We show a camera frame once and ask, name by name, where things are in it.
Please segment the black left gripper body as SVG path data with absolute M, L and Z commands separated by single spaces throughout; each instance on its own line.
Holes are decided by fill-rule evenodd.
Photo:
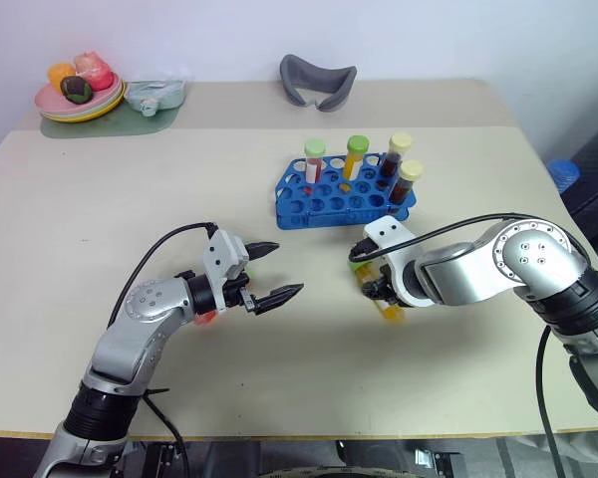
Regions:
M 223 299 L 226 308 L 241 306 L 249 313 L 257 311 L 256 299 L 246 289 L 249 282 L 249 277 L 245 273 L 245 265 L 250 259 L 256 255 L 259 243 L 252 242 L 245 245 L 245 250 L 248 258 L 245 262 L 241 261 L 236 268 L 231 272 L 234 278 L 226 280 L 222 288 Z

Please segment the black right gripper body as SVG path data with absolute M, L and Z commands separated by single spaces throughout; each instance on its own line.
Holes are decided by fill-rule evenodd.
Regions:
M 381 274 L 380 297 L 391 305 L 403 305 L 405 303 L 397 292 L 397 284 L 403 281 L 404 269 L 404 263 L 393 264 L 386 258 L 379 261 L 379 272 Z

